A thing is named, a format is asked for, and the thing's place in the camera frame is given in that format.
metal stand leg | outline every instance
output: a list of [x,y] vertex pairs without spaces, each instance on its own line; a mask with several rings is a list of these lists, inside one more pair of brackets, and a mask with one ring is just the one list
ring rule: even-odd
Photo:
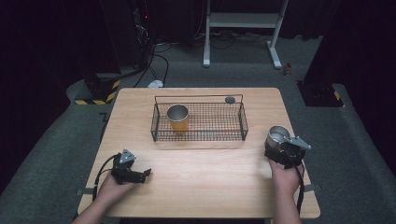
[[279,35],[280,27],[282,26],[283,18],[285,17],[285,11],[286,11],[286,7],[288,6],[288,2],[289,2],[289,0],[285,0],[283,2],[282,8],[280,9],[280,12],[279,12],[279,17],[277,18],[277,21],[276,21],[276,28],[274,30],[273,39],[271,41],[267,41],[267,46],[268,46],[268,49],[270,50],[271,58],[273,59],[274,67],[276,69],[282,68],[282,63],[280,62],[279,57],[277,56],[277,53],[276,53],[275,44],[277,41],[277,36]]
[[204,67],[210,66],[210,0],[207,0],[205,47],[204,47]]

gray carpet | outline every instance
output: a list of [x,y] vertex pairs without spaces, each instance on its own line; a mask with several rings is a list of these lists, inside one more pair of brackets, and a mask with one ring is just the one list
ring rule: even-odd
[[[340,84],[345,107],[307,107],[296,80],[304,75],[320,39],[303,41],[280,38],[276,49],[282,63],[292,64],[288,77],[275,70],[264,42],[234,43],[227,49],[211,50],[211,66],[202,67],[203,48],[162,45],[157,54],[169,62],[168,87],[277,87],[280,89],[296,135],[312,145],[305,156],[317,192],[319,218],[304,223],[395,223],[396,181],[365,131]],[[229,42],[213,41],[216,47]],[[158,79],[166,63],[154,57]],[[140,75],[121,81],[131,88]],[[146,88],[154,80],[148,71],[137,85]],[[110,105],[75,105],[73,99],[82,80],[70,86],[72,104],[49,127],[21,165],[0,198],[0,223],[70,223],[77,211],[78,189],[85,187],[100,145]],[[107,218],[104,223],[118,223]]]

small black object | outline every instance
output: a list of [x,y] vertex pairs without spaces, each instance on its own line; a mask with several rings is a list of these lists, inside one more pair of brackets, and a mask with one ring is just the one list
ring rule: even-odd
[[302,159],[305,156],[305,149],[288,142],[283,142],[279,145],[279,148],[274,148],[265,142],[264,156],[284,165],[285,169],[289,169],[293,165],[299,166],[302,163]]
[[231,104],[235,103],[235,98],[233,98],[232,96],[227,96],[225,98],[225,103],[231,105]]
[[332,84],[297,82],[306,106],[342,107],[344,103]]
[[119,153],[114,158],[111,174],[116,178],[119,184],[125,182],[145,183],[146,177],[150,175],[151,169],[148,169],[143,173],[131,170],[135,158],[136,156],[127,149],[124,149],[122,154]]

orange cup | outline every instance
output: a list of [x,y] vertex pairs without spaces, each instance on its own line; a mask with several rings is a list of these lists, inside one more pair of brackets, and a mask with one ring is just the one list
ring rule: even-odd
[[166,112],[175,134],[184,134],[188,130],[189,109],[184,105],[171,105]]

black curtain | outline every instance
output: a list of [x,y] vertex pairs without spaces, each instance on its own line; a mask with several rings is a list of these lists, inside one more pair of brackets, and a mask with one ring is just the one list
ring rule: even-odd
[[326,33],[340,0],[289,0],[279,36],[304,40]]
[[0,192],[70,105],[66,89],[81,79],[64,23],[61,1],[0,3]]
[[344,84],[367,133],[394,174],[395,11],[393,0],[341,1],[302,84],[309,93],[302,91],[304,99],[314,96],[317,100],[324,99],[317,94],[322,87]]
[[147,4],[151,9],[149,19],[153,23],[153,31],[160,41],[193,44],[202,17],[202,1],[148,0]]

